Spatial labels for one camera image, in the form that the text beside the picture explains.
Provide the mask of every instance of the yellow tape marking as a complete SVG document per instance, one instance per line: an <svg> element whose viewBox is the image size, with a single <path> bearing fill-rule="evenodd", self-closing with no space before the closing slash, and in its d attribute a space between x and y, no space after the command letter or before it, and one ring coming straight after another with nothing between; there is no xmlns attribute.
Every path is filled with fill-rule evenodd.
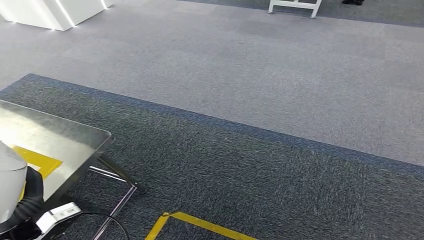
<svg viewBox="0 0 424 240"><path fill-rule="evenodd" d="M155 240L155 238L158 236L159 232L162 230L165 223L167 222L168 218L170 218L169 213L165 212L164 214L162 214L162 216L159 217L159 219L151 228L145 240Z"/></svg>
<svg viewBox="0 0 424 240"><path fill-rule="evenodd" d="M180 212L180 211L172 213L172 214L164 213L161 217L159 217L159 219L156 221L156 223L154 224L153 228L151 229L150 233L147 235L145 240L155 240L156 236L159 234L162 227L167 222L168 217L173 217L173 218L176 218L176 219L181 220L183 222L199 226L203 229L212 231L214 233L220 234L220 235L228 237L230 239L256 240L256 238L253 238L253 237L250 237L248 235L244 235L242 233L230 230L228 228L213 224L211 222L202 220L200 218L190 216L190 215L185 214L184 212Z"/></svg>
<svg viewBox="0 0 424 240"><path fill-rule="evenodd" d="M48 175L50 175L62 164L62 162L57 159L39 154L23 147L13 144L8 144L8 146L12 148L19 156L21 156L27 163L36 166L37 169L35 170L41 174L42 179L46 179ZM24 190L22 190L19 199L22 199L22 197L24 197Z"/></svg>

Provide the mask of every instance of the white counter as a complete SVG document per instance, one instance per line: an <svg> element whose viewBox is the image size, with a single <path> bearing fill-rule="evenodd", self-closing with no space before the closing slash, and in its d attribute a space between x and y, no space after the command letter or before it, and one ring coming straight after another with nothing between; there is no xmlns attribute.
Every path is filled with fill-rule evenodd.
<svg viewBox="0 0 424 240"><path fill-rule="evenodd" d="M0 14L10 22L66 31L111 5L111 0L0 0Z"/></svg>

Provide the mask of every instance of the black shoe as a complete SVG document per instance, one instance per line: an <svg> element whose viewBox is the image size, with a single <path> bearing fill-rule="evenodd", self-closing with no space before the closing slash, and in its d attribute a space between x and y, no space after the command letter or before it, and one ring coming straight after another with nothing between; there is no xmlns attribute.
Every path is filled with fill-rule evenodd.
<svg viewBox="0 0 424 240"><path fill-rule="evenodd" d="M355 0L343 0L342 2L341 2L342 4L355 4Z"/></svg>
<svg viewBox="0 0 424 240"><path fill-rule="evenodd" d="M342 4L349 4L349 5L357 5L361 6L364 0L343 0Z"/></svg>

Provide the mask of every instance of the electrical cord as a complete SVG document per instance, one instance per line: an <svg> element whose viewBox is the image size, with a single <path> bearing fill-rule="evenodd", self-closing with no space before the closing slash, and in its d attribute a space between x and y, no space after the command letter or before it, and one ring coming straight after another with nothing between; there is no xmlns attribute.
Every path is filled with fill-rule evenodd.
<svg viewBox="0 0 424 240"><path fill-rule="evenodd" d="M116 218L114 218L113 216L111 216L109 214L105 214L105 213L101 213L101 212L93 212L93 211L81 212L80 215L102 215L102 216L108 217L109 219L112 219L112 221L114 221L116 224L118 224L118 226L125 233L126 239L127 240L130 240L130 235L128 234L127 229L125 229L125 227Z"/></svg>

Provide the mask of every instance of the white power strip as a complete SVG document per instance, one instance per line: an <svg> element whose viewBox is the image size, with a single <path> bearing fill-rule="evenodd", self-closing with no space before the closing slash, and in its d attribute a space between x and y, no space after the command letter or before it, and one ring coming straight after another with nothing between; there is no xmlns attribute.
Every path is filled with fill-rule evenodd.
<svg viewBox="0 0 424 240"><path fill-rule="evenodd" d="M44 213L36 223L42 232L36 240L43 239L56 225L75 217L81 212L81 209L74 202L70 202Z"/></svg>

